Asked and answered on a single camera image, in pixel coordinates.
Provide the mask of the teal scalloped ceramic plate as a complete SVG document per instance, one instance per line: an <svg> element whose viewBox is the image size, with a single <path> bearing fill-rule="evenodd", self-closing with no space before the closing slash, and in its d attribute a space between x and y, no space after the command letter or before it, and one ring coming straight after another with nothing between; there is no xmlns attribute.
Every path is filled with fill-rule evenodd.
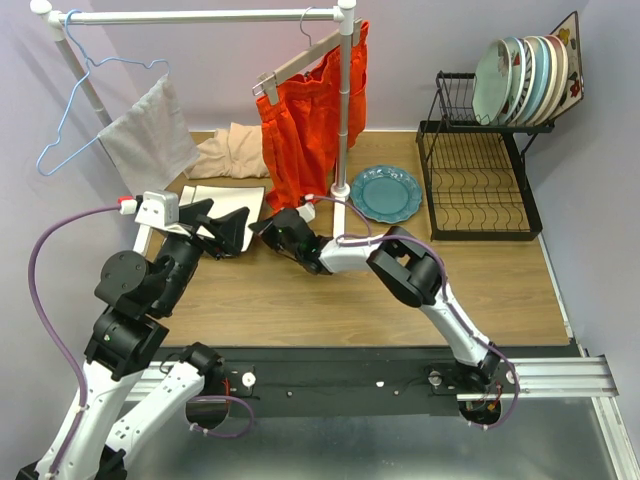
<svg viewBox="0 0 640 480"><path fill-rule="evenodd" d="M356 175L351 184L350 198L366 218L397 224L418 212L422 204L422 188L406 170L376 165Z"/></svg>

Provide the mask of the white square plate black rim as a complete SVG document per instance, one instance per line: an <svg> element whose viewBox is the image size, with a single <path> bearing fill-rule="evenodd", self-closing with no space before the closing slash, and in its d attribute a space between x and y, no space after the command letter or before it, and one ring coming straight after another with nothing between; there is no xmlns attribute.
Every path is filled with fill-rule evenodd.
<svg viewBox="0 0 640 480"><path fill-rule="evenodd" d="M192 204L194 201L195 193L196 193L195 186L185 185L181 192L181 196L179 199L179 206L182 207L185 205Z"/></svg>

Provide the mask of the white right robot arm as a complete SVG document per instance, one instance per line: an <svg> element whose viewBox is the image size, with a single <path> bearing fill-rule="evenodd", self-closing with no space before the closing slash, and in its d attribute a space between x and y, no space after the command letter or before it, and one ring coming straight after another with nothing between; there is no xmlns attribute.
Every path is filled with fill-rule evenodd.
<svg viewBox="0 0 640 480"><path fill-rule="evenodd" d="M318 235L295 209L283 209L249 229L273 251L314 275L372 272L394 298L421 311L447 341L455 364L437 373L465 390L486 392L496 380L500 357L494 344L456 300L442 259L424 242L395 226L363 237Z"/></svg>

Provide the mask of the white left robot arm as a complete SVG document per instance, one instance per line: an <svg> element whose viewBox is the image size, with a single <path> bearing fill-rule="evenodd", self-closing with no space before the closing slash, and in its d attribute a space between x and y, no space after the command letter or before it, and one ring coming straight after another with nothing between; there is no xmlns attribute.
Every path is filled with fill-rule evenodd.
<svg viewBox="0 0 640 480"><path fill-rule="evenodd" d="M32 302L45 330L70 364L78 382L73 403L46 453L21 468L20 479L124 479L145 443L189 402L220 404L228 413L245 400L231 393L224 359L195 342L185 347L163 380L126 415L120 413L142 379L168 330L169 317L203 254L216 259L240 255L249 216L240 207L219 218L205 199L180 205L176 195L147 192L122 197L110 211L132 215L141 227L163 233L154 260L136 247L112 255L100 273L95 296L106 305L78 363L53 328L36 287L36 261L44 242L73 217L49 227L36 241L28 264Z"/></svg>

